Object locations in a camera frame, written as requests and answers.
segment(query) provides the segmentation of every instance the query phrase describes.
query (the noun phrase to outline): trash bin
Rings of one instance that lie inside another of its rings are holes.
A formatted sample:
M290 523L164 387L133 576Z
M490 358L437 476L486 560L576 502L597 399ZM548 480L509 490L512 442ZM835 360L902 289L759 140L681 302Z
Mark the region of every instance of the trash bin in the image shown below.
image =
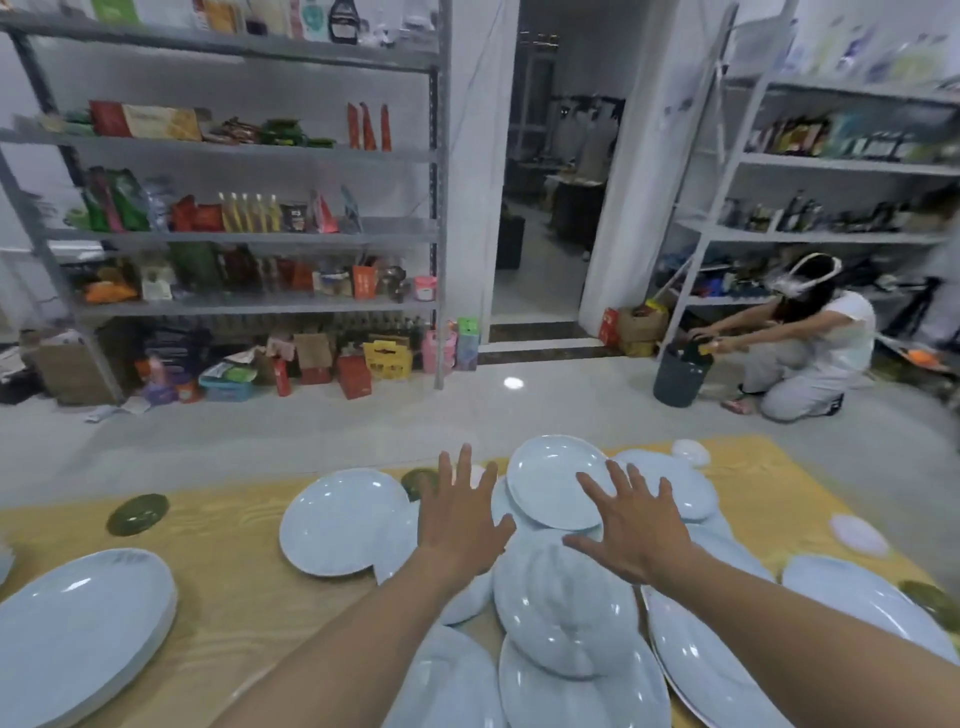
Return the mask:
M669 344L654 381L654 397L671 407L689 407L697 399L700 388L713 366L713 356L700 353L707 339L687 343L681 351L676 343Z

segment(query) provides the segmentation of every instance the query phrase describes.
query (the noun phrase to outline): woman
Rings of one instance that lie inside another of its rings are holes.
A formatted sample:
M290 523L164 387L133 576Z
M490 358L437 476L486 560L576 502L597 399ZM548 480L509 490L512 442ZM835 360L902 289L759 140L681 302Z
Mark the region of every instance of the woman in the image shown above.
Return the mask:
M753 398L762 398L760 411L779 422L840 411L844 394L870 367L876 330L870 302L837 288L841 270L832 255L808 255L769 282L774 301L690 332L717 337L715 353L749 351L741 396L723 402L726 409L753 414ZM734 328L759 330L722 335Z

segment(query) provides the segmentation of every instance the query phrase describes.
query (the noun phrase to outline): blue basket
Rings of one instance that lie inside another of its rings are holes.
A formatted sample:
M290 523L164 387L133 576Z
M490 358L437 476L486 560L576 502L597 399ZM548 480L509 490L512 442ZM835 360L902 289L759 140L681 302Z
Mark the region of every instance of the blue basket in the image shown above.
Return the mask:
M223 381L200 377L200 386L206 390L208 401L247 401L253 396L253 382Z

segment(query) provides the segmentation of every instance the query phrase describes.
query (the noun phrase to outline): tiled floor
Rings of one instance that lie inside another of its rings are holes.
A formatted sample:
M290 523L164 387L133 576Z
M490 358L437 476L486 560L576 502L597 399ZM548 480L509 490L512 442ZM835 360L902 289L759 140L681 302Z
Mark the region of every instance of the tiled floor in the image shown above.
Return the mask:
M519 270L497 271L493 283L494 324L576 321L589 263L580 246L559 242L547 227L550 213L508 202L526 218Z
M960 595L957 423L938 402L879 384L852 393L838 417L776 425L707 399L686 410L660 404L655 373L652 361L623 357L500 364L454 373L443 392L426 377L377 384L355 401L336 386L287 399L265 391L243 404L178 404L99 425L31 400L0 409L0 507L421 462L464 442L483 460L548 432L604 448L759 432ZM730 382L738 371L714 374ZM508 377L523 386L504 386Z

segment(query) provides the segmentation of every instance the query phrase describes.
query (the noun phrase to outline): forearm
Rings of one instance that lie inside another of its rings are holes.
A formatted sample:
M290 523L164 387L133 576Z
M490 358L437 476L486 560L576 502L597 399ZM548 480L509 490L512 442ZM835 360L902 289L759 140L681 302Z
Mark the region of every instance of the forearm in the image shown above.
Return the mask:
M458 585L420 549L231 705L213 728L379 728Z
M723 640L797 728L946 728L960 715L960 668L705 553L664 591Z

